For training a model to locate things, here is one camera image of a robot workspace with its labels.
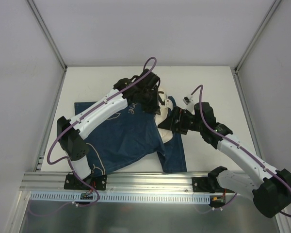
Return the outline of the blue whale pillowcase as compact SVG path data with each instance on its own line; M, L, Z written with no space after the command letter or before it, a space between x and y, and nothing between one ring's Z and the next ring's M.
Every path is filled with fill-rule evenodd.
M95 176L112 172L186 172L180 134L163 138L154 115L133 103L113 114L85 140L88 165Z

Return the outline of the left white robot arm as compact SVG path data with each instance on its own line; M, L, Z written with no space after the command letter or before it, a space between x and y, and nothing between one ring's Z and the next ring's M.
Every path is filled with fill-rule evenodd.
M89 134L132 103L138 103L146 112L156 114L159 110L160 83L156 74L144 69L140 75L120 79L105 97L81 113L70 119L62 116L57 120L57 141L68 157L75 175L74 182L80 189L87 189L92 183L92 172L87 160L90 150L85 142Z

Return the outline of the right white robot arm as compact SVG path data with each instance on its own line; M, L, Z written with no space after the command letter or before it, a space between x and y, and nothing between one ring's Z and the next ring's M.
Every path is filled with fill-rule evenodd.
M241 146L232 130L217 122L209 103L195 104L193 114L176 106L158 127L183 135L188 131L199 132L206 143L228 156L248 175L245 178L219 166L208 173L208 192L223 188L238 193L268 218L291 204L291 173L278 170Z

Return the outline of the aluminium mounting rail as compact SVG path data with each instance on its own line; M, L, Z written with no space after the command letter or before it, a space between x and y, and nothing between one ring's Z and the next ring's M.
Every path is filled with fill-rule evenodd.
M47 165L40 159L35 171L25 172L20 191L82 192L65 190L65 177L72 173L67 160ZM213 169L224 166L242 173L242 169L223 154L190 155L186 160L187 172L165 173L156 154L147 155L138 162L107 175L105 191L98 193L189 194L193 192L192 177L206 177Z

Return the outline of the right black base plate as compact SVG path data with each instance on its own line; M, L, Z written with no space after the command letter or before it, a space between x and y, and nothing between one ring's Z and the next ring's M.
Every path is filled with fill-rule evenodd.
M207 193L234 193L229 189L223 189L216 179L209 177L192 177L193 192L207 192Z

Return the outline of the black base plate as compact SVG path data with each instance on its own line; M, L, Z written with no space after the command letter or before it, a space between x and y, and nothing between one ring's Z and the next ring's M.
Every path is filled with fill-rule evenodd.
M105 191L107 184L107 175L94 177L93 174L89 175L83 180L88 185L92 186L95 190ZM64 183L65 190L90 190L90 187L83 184L72 173L68 173L65 177Z
M234 193L229 189L223 189L216 179L209 177L192 177L193 192L207 192L207 193Z

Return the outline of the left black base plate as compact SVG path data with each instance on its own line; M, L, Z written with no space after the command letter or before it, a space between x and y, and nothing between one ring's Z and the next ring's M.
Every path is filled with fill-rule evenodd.
M93 174L89 175L83 180L88 185L92 186L95 190L105 191L107 184L107 175L94 177ZM64 183L65 190L90 190L90 187L83 184L72 173L68 173L65 177Z

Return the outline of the right aluminium frame post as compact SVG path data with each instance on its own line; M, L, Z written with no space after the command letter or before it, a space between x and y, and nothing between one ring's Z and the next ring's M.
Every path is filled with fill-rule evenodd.
M244 53L242 54L240 60L238 61L238 63L234 67L233 70L235 71L235 73L238 73L240 71L240 69L242 68L242 66L244 65L248 56L252 52L254 46L256 45L256 43L258 42L260 37L262 36L264 30L266 29L266 27L268 26L268 24L270 23L270 21L274 17L275 13L279 9L282 2L283 2L283 0L274 0L272 2L271 6L269 7L265 16L263 17L261 23L259 24L257 30L255 31L253 37L251 38L249 44L247 45Z

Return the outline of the aluminium frame post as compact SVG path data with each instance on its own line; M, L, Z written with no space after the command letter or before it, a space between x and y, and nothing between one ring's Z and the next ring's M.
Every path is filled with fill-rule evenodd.
M42 14L40 13L40 10L38 9L36 3L34 0L25 0L26 4L29 7L29 10L33 14L33 17L35 18L39 28L42 31L43 36L45 37L49 47L51 48L57 62L59 63L60 67L63 69L64 72L66 72L67 64L65 63L44 19Z
M268 26L268 24L270 23L270 21L274 17L275 13L279 9L282 2L283 2L283 0L274 0L272 2L271 6L269 7L265 16L263 17L261 23L259 24L257 30L255 31L253 37L251 38L249 44L247 45L244 53L242 54L240 60L238 61L238 63L234 67L233 70L235 71L235 73L238 73L240 71L240 69L242 68L242 66L244 65L248 56L252 52L254 46L256 45L256 43L258 42L260 37L262 36L264 30L266 29L266 27Z

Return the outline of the left aluminium frame post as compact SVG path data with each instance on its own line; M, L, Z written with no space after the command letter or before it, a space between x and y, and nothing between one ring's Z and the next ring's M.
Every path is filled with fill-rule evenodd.
M35 18L39 28L42 31L43 36L45 37L49 47L51 48L57 62L59 63L60 67L63 69L64 72L66 72L67 64L65 63L44 19L42 14L40 13L40 10L38 9L36 3L34 0L25 0L26 4L29 7L29 10L33 14L33 17Z

